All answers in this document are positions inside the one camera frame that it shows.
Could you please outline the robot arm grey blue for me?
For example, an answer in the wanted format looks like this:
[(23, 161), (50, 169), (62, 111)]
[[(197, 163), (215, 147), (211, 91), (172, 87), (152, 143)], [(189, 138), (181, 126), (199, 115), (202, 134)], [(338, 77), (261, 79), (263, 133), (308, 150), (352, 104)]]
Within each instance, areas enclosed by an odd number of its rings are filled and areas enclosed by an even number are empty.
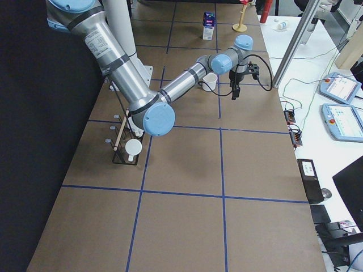
[(253, 47), (252, 37), (239, 35), (226, 51), (198, 58), (169, 84), (152, 91), (140, 72), (126, 1), (47, 1), (46, 5), (49, 26), (83, 38), (103, 75), (127, 99), (134, 124), (153, 136), (172, 129), (175, 112), (171, 103), (204, 76), (243, 73)]

